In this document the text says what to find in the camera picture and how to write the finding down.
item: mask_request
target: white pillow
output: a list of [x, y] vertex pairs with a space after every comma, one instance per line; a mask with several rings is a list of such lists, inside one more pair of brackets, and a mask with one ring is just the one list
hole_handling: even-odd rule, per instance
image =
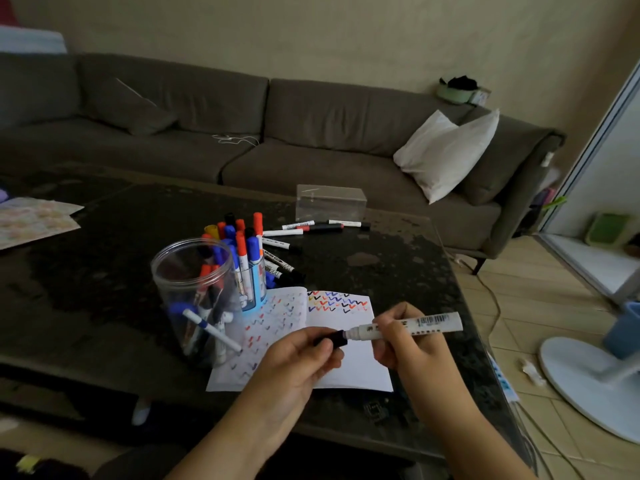
[[480, 160], [495, 134], [499, 117], [496, 109], [457, 126], [436, 111], [396, 151], [394, 161], [415, 179], [429, 203], [434, 203], [462, 182]]

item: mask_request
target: left hand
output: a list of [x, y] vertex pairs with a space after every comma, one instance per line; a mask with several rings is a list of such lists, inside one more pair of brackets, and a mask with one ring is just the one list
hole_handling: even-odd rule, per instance
[[265, 460], [295, 426], [316, 382], [340, 367], [344, 352], [333, 350], [331, 340], [312, 345], [314, 339], [334, 331], [307, 327], [274, 343], [228, 412], [251, 422], [265, 447]]

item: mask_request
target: right hand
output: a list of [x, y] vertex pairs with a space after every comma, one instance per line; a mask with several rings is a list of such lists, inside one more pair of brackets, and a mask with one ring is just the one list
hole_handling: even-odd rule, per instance
[[407, 302], [398, 303], [373, 322], [382, 340], [373, 340], [373, 356], [395, 369], [421, 421], [432, 428], [475, 419], [480, 414], [441, 333], [412, 337], [398, 320], [424, 314]]

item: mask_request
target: hand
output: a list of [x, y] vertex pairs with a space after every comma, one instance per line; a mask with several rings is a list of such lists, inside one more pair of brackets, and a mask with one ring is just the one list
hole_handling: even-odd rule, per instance
[[480, 414], [453, 361], [441, 333], [412, 337], [397, 320], [424, 314], [409, 303], [398, 303], [377, 316], [383, 340], [373, 340], [373, 357], [402, 380], [413, 409], [423, 422], [438, 428]]
[[254, 433], [262, 436], [265, 460], [291, 432], [316, 382], [340, 367], [344, 352], [333, 350], [331, 340], [312, 345], [334, 331], [307, 327], [274, 343], [229, 411], [252, 421]]

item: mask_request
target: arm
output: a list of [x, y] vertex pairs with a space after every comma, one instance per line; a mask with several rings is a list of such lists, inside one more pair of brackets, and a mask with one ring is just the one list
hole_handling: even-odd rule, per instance
[[308, 327], [272, 345], [229, 411], [165, 480], [244, 480], [254, 478], [286, 439], [328, 371], [344, 354], [331, 340], [316, 337], [332, 329]]
[[531, 479], [533, 472], [478, 410], [443, 334], [414, 339], [396, 320], [423, 316], [400, 303], [378, 316], [384, 340], [373, 342], [376, 359], [396, 369], [413, 410], [440, 439], [455, 478]]

